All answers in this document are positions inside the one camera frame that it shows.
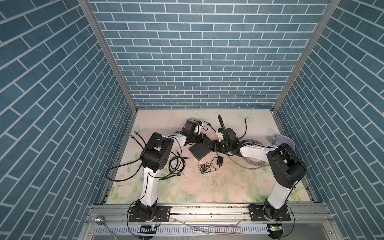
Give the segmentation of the black network switch box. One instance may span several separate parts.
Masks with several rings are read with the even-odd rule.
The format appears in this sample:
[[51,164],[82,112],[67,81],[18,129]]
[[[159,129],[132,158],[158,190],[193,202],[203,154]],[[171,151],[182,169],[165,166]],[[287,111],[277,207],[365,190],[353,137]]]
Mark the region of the black network switch box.
[[197,161],[202,160],[211,152],[209,144],[194,144],[189,148],[189,151]]

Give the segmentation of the black power adapter with cord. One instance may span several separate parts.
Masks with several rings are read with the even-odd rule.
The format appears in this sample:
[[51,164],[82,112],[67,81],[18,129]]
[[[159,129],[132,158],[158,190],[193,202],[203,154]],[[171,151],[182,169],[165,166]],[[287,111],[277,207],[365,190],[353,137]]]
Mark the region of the black power adapter with cord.
[[216,153],[216,156],[210,162],[199,164],[198,169],[202,175],[215,172],[223,165],[223,160],[224,158]]

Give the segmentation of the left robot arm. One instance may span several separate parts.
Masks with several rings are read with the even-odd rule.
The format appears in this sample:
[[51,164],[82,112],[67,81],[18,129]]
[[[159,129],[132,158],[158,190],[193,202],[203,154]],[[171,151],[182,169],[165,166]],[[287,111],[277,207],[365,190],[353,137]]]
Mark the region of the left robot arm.
[[160,173],[166,166],[173,147],[191,144],[189,151],[198,161],[211,152],[208,145],[212,141],[201,133],[207,124],[205,121],[187,120],[182,130],[173,135],[152,134],[140,156],[144,168],[144,187],[135,205],[142,214],[152,218],[156,213]]

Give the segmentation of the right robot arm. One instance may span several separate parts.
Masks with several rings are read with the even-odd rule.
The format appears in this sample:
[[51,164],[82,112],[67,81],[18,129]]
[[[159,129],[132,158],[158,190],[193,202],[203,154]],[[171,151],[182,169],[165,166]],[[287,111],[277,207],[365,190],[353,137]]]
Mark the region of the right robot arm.
[[293,188],[307,172],[306,164],[295,154],[293,140],[287,136],[278,136],[276,146],[264,146],[255,140],[240,140],[232,129],[219,130],[219,139],[209,143],[208,148],[213,152],[256,159],[269,164],[275,184],[265,202],[265,210],[281,210]]

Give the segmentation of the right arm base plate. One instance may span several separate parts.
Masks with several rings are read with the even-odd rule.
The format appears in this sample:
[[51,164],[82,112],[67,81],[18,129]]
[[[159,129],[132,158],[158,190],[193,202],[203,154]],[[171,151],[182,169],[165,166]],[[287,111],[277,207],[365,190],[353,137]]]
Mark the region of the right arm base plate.
[[287,205],[283,205],[280,209],[275,209],[269,203],[266,205],[250,204],[248,209],[252,222],[288,222],[291,220]]

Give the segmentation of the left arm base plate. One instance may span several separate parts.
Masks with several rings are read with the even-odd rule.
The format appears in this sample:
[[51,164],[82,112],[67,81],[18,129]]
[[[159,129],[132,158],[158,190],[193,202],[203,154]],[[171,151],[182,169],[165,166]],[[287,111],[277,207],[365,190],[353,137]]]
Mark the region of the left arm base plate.
[[156,217],[161,222],[169,222],[171,214],[171,206],[155,206],[155,207],[137,207],[133,206],[130,210],[128,221],[130,223],[155,222]]

